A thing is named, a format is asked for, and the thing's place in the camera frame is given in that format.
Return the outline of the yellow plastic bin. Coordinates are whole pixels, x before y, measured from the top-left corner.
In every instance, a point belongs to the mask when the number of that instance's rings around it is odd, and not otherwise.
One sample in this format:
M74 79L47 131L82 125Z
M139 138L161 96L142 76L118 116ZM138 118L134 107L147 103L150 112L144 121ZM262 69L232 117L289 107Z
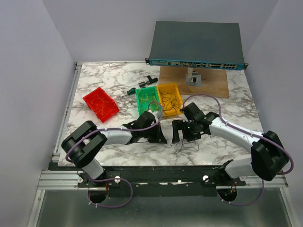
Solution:
M172 117L182 114L182 98L176 83L158 85L157 92L160 104L163 107L164 117Z

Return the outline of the green plastic bin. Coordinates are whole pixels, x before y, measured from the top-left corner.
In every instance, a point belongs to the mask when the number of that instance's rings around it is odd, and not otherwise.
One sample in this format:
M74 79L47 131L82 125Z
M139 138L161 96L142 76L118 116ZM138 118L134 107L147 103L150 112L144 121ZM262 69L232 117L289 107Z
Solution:
M139 115L148 110L151 102L160 102L156 86L139 88L135 93Z

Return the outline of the red plastic bin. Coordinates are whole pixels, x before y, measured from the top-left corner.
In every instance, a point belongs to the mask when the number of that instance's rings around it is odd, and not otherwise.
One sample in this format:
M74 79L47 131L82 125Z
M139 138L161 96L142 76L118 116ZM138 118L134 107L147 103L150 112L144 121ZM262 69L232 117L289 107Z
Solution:
M100 87L85 95L82 99L102 123L120 111L116 102Z

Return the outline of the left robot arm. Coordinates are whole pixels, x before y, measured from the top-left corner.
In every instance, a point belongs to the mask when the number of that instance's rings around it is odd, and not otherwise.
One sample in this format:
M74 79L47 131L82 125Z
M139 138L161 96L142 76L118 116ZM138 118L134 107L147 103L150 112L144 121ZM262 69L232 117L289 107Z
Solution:
M149 143L166 144L160 122L151 111L145 111L137 120L119 128L98 128L93 121L86 121L61 143L66 158L88 176L89 182L101 186L105 181L104 168L95 159L104 145L137 143L141 138Z

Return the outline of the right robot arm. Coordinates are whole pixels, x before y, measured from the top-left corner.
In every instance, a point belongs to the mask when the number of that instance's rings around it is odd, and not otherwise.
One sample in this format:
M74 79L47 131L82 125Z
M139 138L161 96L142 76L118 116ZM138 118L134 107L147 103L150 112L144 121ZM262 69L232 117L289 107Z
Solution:
M228 160L219 168L218 181L223 185L229 185L242 176L258 176L271 181L289 162L278 135L272 131L249 131L228 122L217 113L204 114L195 103L190 103L181 112L187 120L172 122L173 143L180 141L180 133L188 142L207 134L228 140L250 153L248 158Z

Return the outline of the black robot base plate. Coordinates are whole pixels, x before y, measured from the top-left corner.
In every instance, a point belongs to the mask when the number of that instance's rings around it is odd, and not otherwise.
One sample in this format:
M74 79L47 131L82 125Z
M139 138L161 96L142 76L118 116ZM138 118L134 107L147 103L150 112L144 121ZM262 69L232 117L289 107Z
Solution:
M218 192L234 199L237 189L262 184L257 176L223 177L219 166L106 166L101 179L90 180L74 167L53 166L42 172L39 187L84 190L93 201L101 202L106 198L215 197Z

